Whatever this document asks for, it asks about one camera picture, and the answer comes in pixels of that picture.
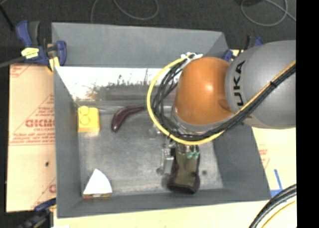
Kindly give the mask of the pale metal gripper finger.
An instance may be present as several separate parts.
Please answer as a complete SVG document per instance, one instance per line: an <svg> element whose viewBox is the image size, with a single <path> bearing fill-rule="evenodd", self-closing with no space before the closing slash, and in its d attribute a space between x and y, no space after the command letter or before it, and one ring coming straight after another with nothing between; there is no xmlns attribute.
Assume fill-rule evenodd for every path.
<svg viewBox="0 0 319 228"><path fill-rule="evenodd" d="M157 174L163 174L163 172L164 172L164 162L165 162L165 149L161 149L160 163L159 163L159 167L156 170Z"/></svg>
<svg viewBox="0 0 319 228"><path fill-rule="evenodd" d="M163 173L164 174L170 174L172 164L174 161L174 156L171 153L171 149L164 149L164 163L163 163Z"/></svg>

